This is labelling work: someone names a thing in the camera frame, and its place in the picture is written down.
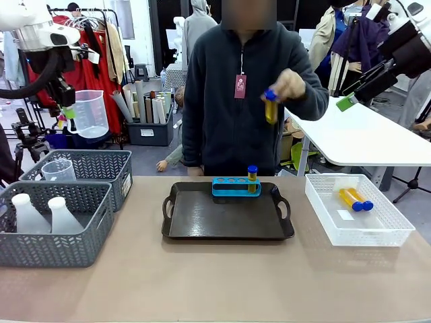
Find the camera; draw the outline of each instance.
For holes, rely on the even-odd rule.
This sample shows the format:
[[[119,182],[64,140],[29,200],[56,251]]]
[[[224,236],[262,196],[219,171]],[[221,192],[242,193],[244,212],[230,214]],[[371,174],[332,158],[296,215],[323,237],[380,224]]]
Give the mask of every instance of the camera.
[[[28,120],[26,111],[23,108],[16,109],[16,113],[20,121],[12,124],[13,131],[23,145],[34,145],[38,142],[38,137],[43,135],[43,132],[34,121]],[[22,129],[25,127],[28,127],[29,135],[23,132]]]

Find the yellow liquid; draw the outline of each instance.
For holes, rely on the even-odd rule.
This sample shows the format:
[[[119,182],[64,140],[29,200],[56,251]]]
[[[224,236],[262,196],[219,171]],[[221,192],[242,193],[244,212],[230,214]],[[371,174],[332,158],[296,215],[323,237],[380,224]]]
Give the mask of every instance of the yellow liquid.
[[[269,124],[276,124],[278,121],[277,107],[277,102],[266,101],[265,103],[265,117]]]
[[[357,199],[358,201],[360,201],[361,203],[365,202],[366,199],[358,193],[357,190],[355,190],[354,188],[349,188],[347,190],[355,199]]]
[[[257,179],[257,174],[252,174],[252,173],[248,173],[248,180],[251,182],[256,182]],[[255,194],[256,193],[256,189],[257,189],[257,185],[256,184],[249,184],[248,185],[248,192],[250,194]]]
[[[353,207],[353,204],[359,202],[357,198],[355,198],[348,190],[345,190],[344,188],[339,190],[339,195],[350,207]]]

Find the purple jacket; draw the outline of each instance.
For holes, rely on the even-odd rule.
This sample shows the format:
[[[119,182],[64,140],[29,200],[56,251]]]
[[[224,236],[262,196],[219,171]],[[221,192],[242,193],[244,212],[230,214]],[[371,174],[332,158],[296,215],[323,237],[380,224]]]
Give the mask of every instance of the purple jacket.
[[[349,53],[349,62],[361,62],[362,72],[365,73],[380,63],[381,57],[377,46],[387,39],[389,33],[388,22],[373,22],[366,18],[371,6],[366,5],[362,8],[362,17],[356,25],[352,35],[352,45]],[[352,25],[338,38],[332,46],[332,51],[341,57],[344,56],[349,42],[349,35]]]

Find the blue test tube rack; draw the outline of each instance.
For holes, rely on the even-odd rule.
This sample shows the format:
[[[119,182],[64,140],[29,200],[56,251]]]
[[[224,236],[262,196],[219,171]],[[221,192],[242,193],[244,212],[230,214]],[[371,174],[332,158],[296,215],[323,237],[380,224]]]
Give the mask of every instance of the blue test tube rack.
[[[256,192],[250,193],[248,185],[256,185]],[[241,185],[244,190],[235,189],[235,186]],[[223,189],[218,189],[217,186],[223,186]],[[250,181],[247,177],[217,177],[213,179],[213,196],[215,197],[259,197],[262,193],[262,186],[259,180]]]

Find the beige tabletop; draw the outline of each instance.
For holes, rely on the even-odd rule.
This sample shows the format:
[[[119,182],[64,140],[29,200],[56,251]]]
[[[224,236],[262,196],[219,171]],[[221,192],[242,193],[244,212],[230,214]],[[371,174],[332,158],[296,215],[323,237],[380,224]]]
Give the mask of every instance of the beige tabletop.
[[[282,243],[173,242],[162,202],[188,178],[134,177],[95,265],[0,268],[0,319],[389,322],[431,318],[431,247],[332,247],[303,178],[266,178],[292,207]]]

